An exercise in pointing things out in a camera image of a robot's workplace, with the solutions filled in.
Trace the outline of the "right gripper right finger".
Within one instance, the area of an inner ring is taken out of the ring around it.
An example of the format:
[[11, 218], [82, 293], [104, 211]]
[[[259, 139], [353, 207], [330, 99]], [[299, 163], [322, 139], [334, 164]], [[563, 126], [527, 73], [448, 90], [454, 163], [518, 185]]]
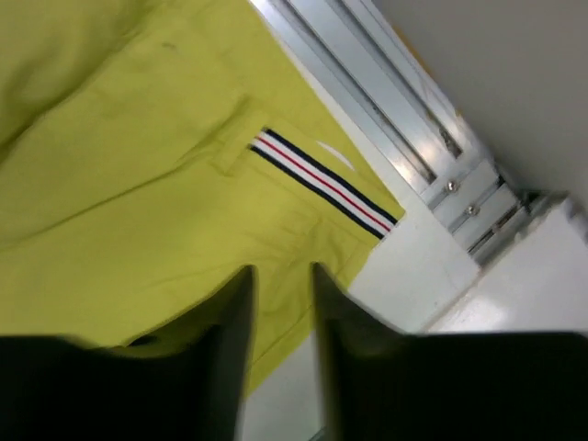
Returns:
[[326, 439], [587, 437], [585, 334], [406, 334], [311, 277]]

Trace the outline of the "yellow trousers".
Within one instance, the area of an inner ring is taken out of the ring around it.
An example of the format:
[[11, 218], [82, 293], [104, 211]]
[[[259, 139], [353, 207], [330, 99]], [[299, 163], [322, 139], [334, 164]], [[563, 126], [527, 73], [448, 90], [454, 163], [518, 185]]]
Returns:
[[1, 4], [1, 331], [119, 344], [258, 271], [249, 386], [403, 208], [246, 1]]

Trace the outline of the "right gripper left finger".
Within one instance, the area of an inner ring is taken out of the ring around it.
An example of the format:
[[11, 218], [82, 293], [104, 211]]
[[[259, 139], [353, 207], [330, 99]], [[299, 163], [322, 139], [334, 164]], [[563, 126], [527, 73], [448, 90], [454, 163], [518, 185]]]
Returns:
[[126, 345], [1, 339], [4, 440], [231, 440], [253, 332], [255, 269]]

